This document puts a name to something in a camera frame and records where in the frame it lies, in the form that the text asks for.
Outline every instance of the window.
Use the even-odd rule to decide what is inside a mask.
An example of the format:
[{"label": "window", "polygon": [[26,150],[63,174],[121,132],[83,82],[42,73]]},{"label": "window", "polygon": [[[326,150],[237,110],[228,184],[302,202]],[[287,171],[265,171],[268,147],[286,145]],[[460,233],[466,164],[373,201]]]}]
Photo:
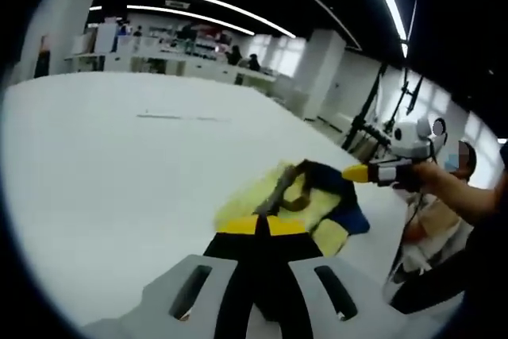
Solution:
[{"label": "window", "polygon": [[268,66],[283,75],[293,77],[302,58],[305,45],[305,39],[281,37]]},{"label": "window", "polygon": [[[420,80],[420,75],[411,72],[408,74],[407,80],[409,82],[408,90],[413,92],[416,89],[418,81]],[[400,87],[400,91],[395,92],[391,96],[389,109],[392,111],[390,112],[390,116],[397,106],[397,102],[401,96],[401,93],[402,86]],[[430,124],[432,125],[437,118],[443,117],[445,115],[446,110],[448,109],[448,104],[450,103],[450,98],[451,97],[449,93],[434,83],[430,82],[429,80],[423,79],[420,91],[418,92],[418,98],[414,103],[413,111],[411,111],[409,115],[406,115],[407,109],[411,104],[411,96],[407,94],[402,99],[395,120],[398,121],[404,119],[409,121],[416,121],[421,117],[427,117]]]},{"label": "window", "polygon": [[263,60],[267,54],[267,49],[270,41],[270,35],[255,35],[248,46],[247,57],[252,54],[257,55],[257,61],[260,63],[260,65],[263,65]]},{"label": "window", "polygon": [[464,128],[463,141],[468,141],[475,148],[478,158],[469,184],[480,188],[493,187],[503,169],[498,138],[481,119],[470,113]]}]

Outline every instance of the black and yellow fabric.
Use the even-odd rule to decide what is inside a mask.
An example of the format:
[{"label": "black and yellow fabric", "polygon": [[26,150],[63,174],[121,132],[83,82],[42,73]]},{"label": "black and yellow fabric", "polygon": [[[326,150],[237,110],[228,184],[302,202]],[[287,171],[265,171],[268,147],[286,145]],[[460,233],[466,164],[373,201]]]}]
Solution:
[{"label": "black and yellow fabric", "polygon": [[[281,162],[262,179],[234,194],[217,212],[216,228],[251,215],[273,192],[289,165]],[[284,193],[277,216],[299,220],[312,233],[322,253],[334,256],[350,233],[363,233],[369,228],[358,207],[354,185],[344,180],[338,170],[324,164],[304,160],[295,168],[299,175]]]},{"label": "black and yellow fabric", "polygon": [[305,300],[288,263],[319,257],[321,251],[300,222],[246,217],[244,224],[224,225],[204,255],[238,261],[217,317],[216,339],[245,337],[253,304],[265,319],[279,323],[283,337],[313,337]]}]

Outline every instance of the person's arm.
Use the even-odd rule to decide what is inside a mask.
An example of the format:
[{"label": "person's arm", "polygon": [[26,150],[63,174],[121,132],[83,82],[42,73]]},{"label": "person's arm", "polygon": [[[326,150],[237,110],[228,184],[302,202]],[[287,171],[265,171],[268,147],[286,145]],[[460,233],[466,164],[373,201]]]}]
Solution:
[{"label": "person's arm", "polygon": [[496,211],[500,195],[507,182],[506,173],[503,172],[494,190],[482,190],[468,186],[435,163],[417,164],[414,170],[424,182],[425,191],[437,196],[471,225]]}]

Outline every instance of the white wall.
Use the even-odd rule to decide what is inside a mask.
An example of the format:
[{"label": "white wall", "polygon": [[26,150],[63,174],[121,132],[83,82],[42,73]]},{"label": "white wall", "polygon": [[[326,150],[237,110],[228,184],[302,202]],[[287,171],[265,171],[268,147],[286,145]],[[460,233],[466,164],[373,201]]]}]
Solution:
[{"label": "white wall", "polygon": [[464,126],[463,138],[475,148],[478,156],[476,172],[471,184],[477,187],[492,188],[499,180],[504,164],[499,155],[500,144],[481,119],[475,114],[468,115]]},{"label": "white wall", "polygon": [[[305,80],[305,83],[300,84],[309,89],[307,92],[309,99],[303,109],[303,117],[315,119],[329,89],[333,88],[333,79],[343,58],[346,43],[335,31],[318,29],[312,34],[307,46],[305,53],[309,53],[308,56],[311,56],[309,60],[313,62],[304,65],[304,68],[307,67],[306,72],[302,72],[299,67],[299,77],[296,79]],[[315,72],[310,71],[309,66],[315,67]]]},{"label": "white wall", "polygon": [[93,0],[42,0],[25,34],[19,80],[33,77],[40,39],[49,35],[49,74],[66,71],[64,58],[71,52],[74,36],[83,32]]},{"label": "white wall", "polygon": [[337,112],[349,117],[357,115],[367,99],[379,67],[378,61],[345,52],[320,115],[325,119]]},{"label": "white wall", "polygon": [[293,78],[302,62],[306,46],[306,39],[301,37],[291,39],[282,36],[277,38],[260,34],[246,38],[240,46],[240,50],[244,56],[257,54],[261,67],[269,67],[279,74]]},{"label": "white wall", "polygon": [[379,118],[379,122],[384,122],[390,119],[394,111],[394,107],[389,107],[391,102],[393,102],[391,95],[396,93],[398,89],[402,88],[403,82],[404,78],[402,71],[389,66],[384,76],[381,78],[381,83],[379,85],[376,105],[376,115]]}]

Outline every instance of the gray gripper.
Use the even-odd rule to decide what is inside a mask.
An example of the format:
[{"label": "gray gripper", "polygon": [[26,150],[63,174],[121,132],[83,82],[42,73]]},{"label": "gray gripper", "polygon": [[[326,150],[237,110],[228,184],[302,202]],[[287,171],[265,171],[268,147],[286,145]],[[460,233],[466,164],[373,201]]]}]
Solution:
[{"label": "gray gripper", "polygon": [[[118,319],[84,326],[82,332],[90,339],[213,339],[236,266],[234,260],[188,256],[147,285],[133,310]],[[188,321],[175,318],[191,307]]]}]

